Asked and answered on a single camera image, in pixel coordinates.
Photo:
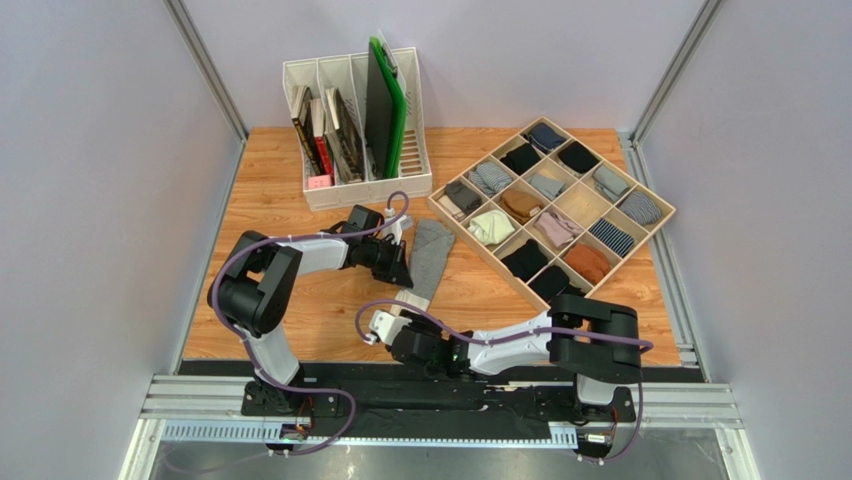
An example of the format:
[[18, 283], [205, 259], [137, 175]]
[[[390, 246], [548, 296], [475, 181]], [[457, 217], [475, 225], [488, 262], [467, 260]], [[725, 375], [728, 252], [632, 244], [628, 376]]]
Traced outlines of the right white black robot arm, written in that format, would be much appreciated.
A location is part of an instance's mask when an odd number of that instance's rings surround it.
[[561, 294], [548, 310], [497, 330], [460, 332], [418, 309], [379, 310], [368, 339], [380, 342], [400, 363], [423, 368], [436, 379], [496, 376], [548, 363], [572, 373], [583, 405], [613, 402], [617, 388], [641, 381], [641, 358], [654, 345], [639, 335], [629, 307]]

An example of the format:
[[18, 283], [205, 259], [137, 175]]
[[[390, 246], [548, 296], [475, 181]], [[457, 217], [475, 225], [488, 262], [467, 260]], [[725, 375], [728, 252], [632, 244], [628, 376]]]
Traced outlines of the grey white underwear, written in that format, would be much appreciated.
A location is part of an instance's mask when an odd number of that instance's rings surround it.
[[419, 220], [409, 260], [413, 287], [401, 289], [395, 299], [427, 310], [443, 278], [455, 240], [455, 234], [441, 222]]

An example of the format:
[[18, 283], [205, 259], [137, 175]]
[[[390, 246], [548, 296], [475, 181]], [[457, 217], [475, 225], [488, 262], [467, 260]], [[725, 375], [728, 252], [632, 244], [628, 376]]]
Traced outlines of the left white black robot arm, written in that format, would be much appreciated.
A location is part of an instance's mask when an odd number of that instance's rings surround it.
[[362, 205], [316, 234], [268, 237], [249, 230], [234, 245], [207, 294], [218, 319], [245, 346], [255, 369], [254, 399], [290, 412], [306, 401], [293, 381], [302, 375], [281, 326], [296, 280], [319, 271], [362, 266], [373, 279], [410, 288], [414, 282], [402, 237], [406, 212]]

